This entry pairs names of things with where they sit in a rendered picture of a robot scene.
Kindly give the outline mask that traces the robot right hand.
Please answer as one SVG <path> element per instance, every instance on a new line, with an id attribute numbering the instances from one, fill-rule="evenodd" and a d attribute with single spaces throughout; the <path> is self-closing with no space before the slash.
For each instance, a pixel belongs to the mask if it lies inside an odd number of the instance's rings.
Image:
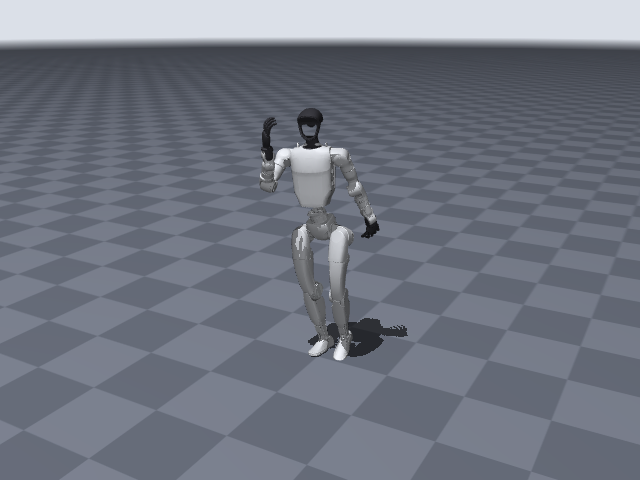
<path id="1" fill-rule="evenodd" d="M 271 128 L 277 124 L 272 123 L 276 121 L 273 119 L 275 119 L 275 117 L 269 117 L 267 120 L 265 120 L 262 132 L 263 147 L 261 147 L 261 151 L 265 152 L 265 158 L 267 161 L 271 161 L 273 159 L 273 147 L 270 146 L 270 131 Z"/>

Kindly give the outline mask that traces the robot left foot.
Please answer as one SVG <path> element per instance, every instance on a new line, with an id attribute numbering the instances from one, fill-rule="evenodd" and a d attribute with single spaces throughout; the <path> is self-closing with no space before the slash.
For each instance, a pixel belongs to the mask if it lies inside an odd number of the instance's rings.
<path id="1" fill-rule="evenodd" d="M 334 354 L 333 354 L 333 358 L 335 360 L 344 360 L 349 353 L 349 348 L 350 348 L 350 343 L 353 339 L 353 335 L 352 332 L 349 330 L 349 338 L 346 342 L 346 338 L 344 335 L 344 338 L 342 338 L 342 340 L 339 339 L 339 342 L 335 348 Z"/>

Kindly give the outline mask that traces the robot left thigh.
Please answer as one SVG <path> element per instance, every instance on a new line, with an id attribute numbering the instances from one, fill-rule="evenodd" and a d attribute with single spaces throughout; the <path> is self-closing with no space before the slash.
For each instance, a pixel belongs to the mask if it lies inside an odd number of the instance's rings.
<path id="1" fill-rule="evenodd" d="M 349 263 L 348 246 L 354 241 L 354 233 L 347 227 L 333 224 L 329 240 L 328 261 L 330 292 L 329 300 L 339 301 L 345 293 L 345 279 Z"/>

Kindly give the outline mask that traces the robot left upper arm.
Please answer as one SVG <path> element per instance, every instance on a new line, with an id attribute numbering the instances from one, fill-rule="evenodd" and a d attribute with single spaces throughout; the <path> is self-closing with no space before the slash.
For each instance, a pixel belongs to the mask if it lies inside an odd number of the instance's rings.
<path id="1" fill-rule="evenodd" d="M 349 152 L 344 148 L 331 148 L 330 155 L 333 163 L 340 167 L 340 170 L 348 182 L 346 187 L 351 197 L 361 195 L 361 191 L 358 186 L 357 173 L 354 165 L 351 161 Z"/>

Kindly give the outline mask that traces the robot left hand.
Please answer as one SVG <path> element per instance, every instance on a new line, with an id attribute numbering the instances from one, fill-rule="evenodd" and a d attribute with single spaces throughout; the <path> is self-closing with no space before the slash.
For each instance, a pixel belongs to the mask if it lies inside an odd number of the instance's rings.
<path id="1" fill-rule="evenodd" d="M 374 214 L 375 215 L 375 214 Z M 366 238 L 370 238 L 370 236 L 373 236 L 373 233 L 376 234 L 376 230 L 379 231 L 379 225 L 377 223 L 377 221 L 375 223 L 373 223 L 372 225 L 369 224 L 369 221 L 365 218 L 365 224 L 366 224 L 366 232 L 361 235 L 361 237 L 366 237 Z"/>

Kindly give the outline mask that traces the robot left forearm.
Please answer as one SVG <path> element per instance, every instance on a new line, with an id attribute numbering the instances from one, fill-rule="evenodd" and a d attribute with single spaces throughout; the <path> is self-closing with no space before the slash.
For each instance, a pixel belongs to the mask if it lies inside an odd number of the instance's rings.
<path id="1" fill-rule="evenodd" d="M 364 217 L 364 219 L 366 218 L 369 221 L 370 225 L 372 225 L 377 221 L 377 218 L 373 213 L 373 209 L 370 207 L 368 196 L 360 182 L 358 182 L 358 186 L 362 194 L 355 196 L 354 200 L 360 209 L 360 214 Z"/>

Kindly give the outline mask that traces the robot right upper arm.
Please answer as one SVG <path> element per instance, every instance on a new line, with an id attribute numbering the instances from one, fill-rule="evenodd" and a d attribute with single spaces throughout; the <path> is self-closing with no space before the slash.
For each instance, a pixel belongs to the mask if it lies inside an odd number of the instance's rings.
<path id="1" fill-rule="evenodd" d="M 281 175 L 283 174 L 284 170 L 286 169 L 286 167 L 291 166 L 290 163 L 290 155 L 293 149 L 290 148 L 283 148 L 280 149 L 275 157 L 274 163 L 275 163 L 275 169 L 274 169 L 274 180 L 271 183 L 264 183 L 261 182 L 260 185 L 260 189 L 266 191 L 266 192 L 274 192 L 277 188 L 278 185 L 278 180 L 281 177 Z"/>

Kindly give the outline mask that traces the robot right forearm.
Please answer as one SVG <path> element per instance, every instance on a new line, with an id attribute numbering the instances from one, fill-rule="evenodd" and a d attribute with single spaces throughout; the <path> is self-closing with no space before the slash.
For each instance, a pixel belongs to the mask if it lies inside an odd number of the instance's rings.
<path id="1" fill-rule="evenodd" d="M 275 169 L 275 163 L 274 163 L 275 154 L 274 154 L 274 152 L 273 152 L 273 159 L 271 161 L 267 161 L 266 160 L 264 151 L 261 152 L 261 157 L 263 159 L 263 162 L 262 162 L 261 174 L 260 174 L 260 179 L 259 179 L 260 185 L 261 185 L 261 182 L 264 182 L 264 183 L 273 182 L 273 180 L 274 180 L 274 169 Z"/>

